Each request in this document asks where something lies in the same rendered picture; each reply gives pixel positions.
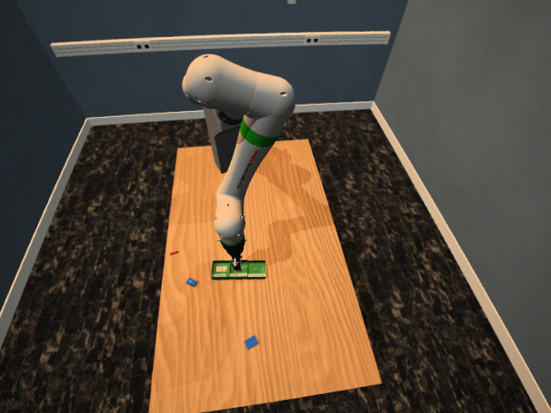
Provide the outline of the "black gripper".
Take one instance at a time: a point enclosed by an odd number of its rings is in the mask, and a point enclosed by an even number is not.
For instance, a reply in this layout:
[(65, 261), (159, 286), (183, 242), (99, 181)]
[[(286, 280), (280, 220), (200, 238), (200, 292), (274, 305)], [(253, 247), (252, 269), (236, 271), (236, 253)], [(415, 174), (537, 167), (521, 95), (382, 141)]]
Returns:
[[(234, 252), (234, 253), (227, 251), (227, 254), (232, 256), (232, 259), (234, 260), (234, 262), (232, 263), (232, 266), (233, 266), (234, 270), (236, 270), (236, 272), (242, 272), (242, 269), (241, 269), (241, 265), (242, 265), (241, 258), (242, 258), (242, 256), (240, 254), (243, 251), (244, 251), (244, 248), (242, 250), (240, 250), (238, 252)], [(239, 267), (239, 269), (238, 269), (238, 267)]]

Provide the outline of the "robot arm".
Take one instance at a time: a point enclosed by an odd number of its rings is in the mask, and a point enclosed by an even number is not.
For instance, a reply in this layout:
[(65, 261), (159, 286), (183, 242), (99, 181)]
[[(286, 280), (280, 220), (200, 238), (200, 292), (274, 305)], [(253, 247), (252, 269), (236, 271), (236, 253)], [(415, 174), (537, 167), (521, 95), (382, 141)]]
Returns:
[(214, 220), (214, 228), (220, 235), (217, 241), (226, 251), (238, 252), (247, 240), (244, 233), (247, 188), (294, 111), (294, 89), (283, 78), (206, 54), (190, 64), (183, 79), (183, 93), (196, 105), (216, 109), (218, 117), (228, 125), (242, 122), (231, 164), (217, 189)]

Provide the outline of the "green bins with labels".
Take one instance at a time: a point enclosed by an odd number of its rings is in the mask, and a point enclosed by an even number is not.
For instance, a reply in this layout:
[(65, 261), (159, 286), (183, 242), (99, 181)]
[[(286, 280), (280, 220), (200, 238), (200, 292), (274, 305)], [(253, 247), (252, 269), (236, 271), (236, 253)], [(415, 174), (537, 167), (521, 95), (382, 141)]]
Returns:
[[(213, 260), (212, 280), (266, 280), (265, 260), (241, 261), (242, 272), (236, 272), (233, 260)], [(227, 272), (216, 272), (217, 267), (227, 267)]]

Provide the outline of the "flat blue square block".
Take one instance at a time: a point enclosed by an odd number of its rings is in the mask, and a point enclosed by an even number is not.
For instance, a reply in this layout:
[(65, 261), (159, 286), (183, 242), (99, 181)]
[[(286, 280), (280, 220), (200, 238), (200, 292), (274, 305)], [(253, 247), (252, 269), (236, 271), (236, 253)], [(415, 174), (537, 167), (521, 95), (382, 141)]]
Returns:
[(248, 350), (259, 344), (259, 342), (258, 342), (255, 335), (251, 336), (248, 339), (246, 339), (244, 342), (245, 342), (245, 346), (247, 347)]

